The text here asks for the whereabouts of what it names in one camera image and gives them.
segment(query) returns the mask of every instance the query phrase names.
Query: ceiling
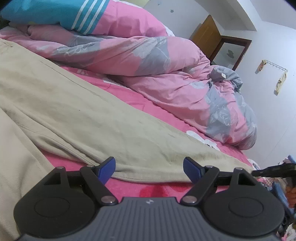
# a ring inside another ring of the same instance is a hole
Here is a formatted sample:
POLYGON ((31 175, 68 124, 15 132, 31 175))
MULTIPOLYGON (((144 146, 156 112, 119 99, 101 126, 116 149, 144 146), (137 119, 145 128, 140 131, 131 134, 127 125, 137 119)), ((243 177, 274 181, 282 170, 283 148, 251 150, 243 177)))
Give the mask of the ceiling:
POLYGON ((263 21, 296 29, 296 10, 285 0, 251 0, 263 21))

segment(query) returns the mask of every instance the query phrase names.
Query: beige pants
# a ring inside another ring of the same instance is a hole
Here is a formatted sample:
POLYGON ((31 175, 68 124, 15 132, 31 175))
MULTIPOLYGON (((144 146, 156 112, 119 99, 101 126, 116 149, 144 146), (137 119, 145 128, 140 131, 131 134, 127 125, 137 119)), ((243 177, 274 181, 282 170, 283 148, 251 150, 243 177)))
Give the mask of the beige pants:
POLYGON ((36 146, 96 164, 116 158, 114 177, 188 181, 182 162, 232 171, 246 164, 125 104, 27 49, 0 39, 0 240, 18 233, 16 202, 53 167, 36 146))

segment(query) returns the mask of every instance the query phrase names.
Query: pink and gray comforter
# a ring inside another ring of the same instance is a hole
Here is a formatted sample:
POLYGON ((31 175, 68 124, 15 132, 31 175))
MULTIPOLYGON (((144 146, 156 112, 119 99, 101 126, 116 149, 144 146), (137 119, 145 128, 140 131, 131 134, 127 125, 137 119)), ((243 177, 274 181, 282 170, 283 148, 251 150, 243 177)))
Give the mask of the pink and gray comforter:
MULTIPOLYGON (((83 35, 60 25, 12 26, 0 30, 0 38, 52 61, 108 74, 216 141, 242 150, 255 143, 256 120, 239 93, 241 79, 228 68, 210 66, 190 40, 157 32, 122 38, 83 35)), ((106 27, 98 33, 116 32, 106 27)))

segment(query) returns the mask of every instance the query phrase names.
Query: pink bed sheet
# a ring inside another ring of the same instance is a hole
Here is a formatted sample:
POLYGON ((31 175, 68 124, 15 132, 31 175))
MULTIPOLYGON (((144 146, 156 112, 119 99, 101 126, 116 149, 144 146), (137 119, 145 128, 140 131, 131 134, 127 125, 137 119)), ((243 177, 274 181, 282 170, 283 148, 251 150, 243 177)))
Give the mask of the pink bed sheet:
MULTIPOLYGON (((84 79, 85 81, 98 86, 99 88, 115 95, 120 100, 125 103, 137 108, 141 111, 144 111, 172 126, 179 129, 180 131, 193 131, 199 134, 203 139, 210 139, 205 136, 203 133, 199 132, 196 128, 188 125, 184 121, 178 119, 171 113, 166 110, 156 106, 152 101, 146 99, 141 94, 117 85, 115 83, 110 82, 110 79, 106 78, 105 75, 96 74, 91 71, 81 70, 77 68, 71 67, 62 67, 65 70, 75 74, 76 76, 84 79)), ((225 154, 233 156, 240 161, 251 165, 247 157, 237 148, 228 145, 222 144, 220 142, 216 142, 217 147, 225 154)), ((65 166, 68 171, 79 170, 84 164, 78 163, 75 161, 70 161, 68 159, 56 156, 54 154, 43 151, 43 154, 46 158, 51 162, 51 164, 55 167, 57 166, 65 166)), ((121 181, 118 179, 111 178, 107 183, 106 187, 118 198, 121 200, 124 196, 131 197, 167 197, 167 196, 175 196, 179 201, 182 196, 190 189, 192 186, 191 183, 159 183, 159 184, 143 184, 143 183, 130 183, 121 181)))

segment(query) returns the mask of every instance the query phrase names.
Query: white stripe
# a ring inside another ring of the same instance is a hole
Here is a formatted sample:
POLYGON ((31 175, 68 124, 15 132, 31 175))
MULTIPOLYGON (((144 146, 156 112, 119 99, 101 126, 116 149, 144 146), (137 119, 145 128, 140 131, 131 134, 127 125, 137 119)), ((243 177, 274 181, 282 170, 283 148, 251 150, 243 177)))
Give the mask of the white stripe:
POLYGON ((92 25, 94 24, 95 19, 97 18, 98 14, 100 13, 105 2, 106 2, 106 0, 102 1, 101 5, 99 6, 98 10, 96 11, 93 19, 91 20, 89 26, 87 27, 87 29, 85 30, 85 32, 83 34, 86 34, 91 29, 92 25))
POLYGON ((77 23, 77 21, 78 21, 80 15, 81 15, 81 13, 82 13, 84 7, 86 6, 86 4, 87 4, 88 2, 89 2, 89 0, 85 0, 84 3, 82 4, 81 8, 79 9, 79 11, 78 11, 78 13, 77 13, 77 15, 76 15, 76 18, 75 18, 75 21, 74 21, 74 23, 73 23, 73 25, 72 25, 72 27, 71 27, 71 30, 75 28, 75 25, 76 25, 76 23, 77 23))
POLYGON ((79 28, 77 29, 77 31, 80 31, 85 23, 85 21, 87 20, 87 18, 89 17, 92 9, 94 8, 94 6, 96 5, 98 0, 94 0, 94 2, 92 3, 91 7, 89 8, 89 10, 87 11, 86 15, 84 16, 84 19, 82 20, 79 28))

